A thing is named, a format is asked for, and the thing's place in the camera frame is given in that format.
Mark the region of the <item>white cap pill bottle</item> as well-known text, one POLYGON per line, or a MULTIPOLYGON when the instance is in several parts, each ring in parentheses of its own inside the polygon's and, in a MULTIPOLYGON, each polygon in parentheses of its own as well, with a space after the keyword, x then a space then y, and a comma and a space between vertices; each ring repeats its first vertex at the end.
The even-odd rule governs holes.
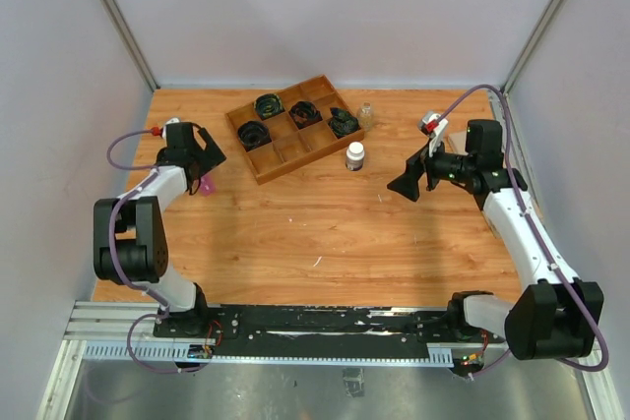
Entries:
POLYGON ((350 171, 358 171, 363 167, 365 149, 362 142, 352 142, 346 149, 346 168, 350 171))

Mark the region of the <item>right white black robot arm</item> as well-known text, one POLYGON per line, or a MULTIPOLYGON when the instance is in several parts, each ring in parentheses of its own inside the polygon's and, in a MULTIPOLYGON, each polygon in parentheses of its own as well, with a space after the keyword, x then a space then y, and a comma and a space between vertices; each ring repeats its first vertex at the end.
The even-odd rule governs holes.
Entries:
POLYGON ((486 330, 506 340, 519 360, 583 358, 596 342, 603 293, 580 279, 557 251, 531 203, 527 184, 504 159, 503 128, 477 119, 466 130, 465 151, 446 151, 447 121, 428 113, 418 127, 428 142, 406 161, 389 190, 415 202, 419 181, 428 191, 440 182, 464 189, 502 240, 523 289, 514 303, 488 291, 456 292, 449 301, 446 329, 458 341, 486 330))

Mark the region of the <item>clear capsule bottle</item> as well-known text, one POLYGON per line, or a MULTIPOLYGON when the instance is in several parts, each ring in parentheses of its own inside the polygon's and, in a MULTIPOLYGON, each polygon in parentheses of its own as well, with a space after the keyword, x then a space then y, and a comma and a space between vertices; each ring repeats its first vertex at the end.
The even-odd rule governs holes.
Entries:
POLYGON ((374 109, 370 102, 364 102, 358 107, 356 118, 358 124, 365 132, 370 131, 374 126, 374 109))

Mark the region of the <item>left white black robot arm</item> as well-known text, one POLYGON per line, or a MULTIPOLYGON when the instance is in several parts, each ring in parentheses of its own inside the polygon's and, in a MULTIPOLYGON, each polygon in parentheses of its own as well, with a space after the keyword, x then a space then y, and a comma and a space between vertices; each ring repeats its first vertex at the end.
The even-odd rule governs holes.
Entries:
POLYGON ((100 280, 142 292, 159 304, 157 320, 172 322, 187 335, 204 334, 211 313, 201 287, 184 278, 168 252, 162 214, 177 198, 193 196, 206 175, 226 161, 210 133, 194 122, 171 119, 161 127, 127 133, 107 148, 108 163, 133 171, 112 157, 126 139, 150 135, 164 140, 147 176, 126 193, 94 204, 93 265, 100 280))

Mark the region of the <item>pink weekly pill organizer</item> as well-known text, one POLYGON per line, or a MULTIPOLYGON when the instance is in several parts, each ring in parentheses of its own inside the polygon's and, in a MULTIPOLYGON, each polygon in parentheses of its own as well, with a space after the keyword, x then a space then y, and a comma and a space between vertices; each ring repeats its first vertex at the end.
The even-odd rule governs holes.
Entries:
POLYGON ((216 191, 216 184, 210 173, 204 175, 199 180, 198 192, 203 196, 209 196, 216 191))

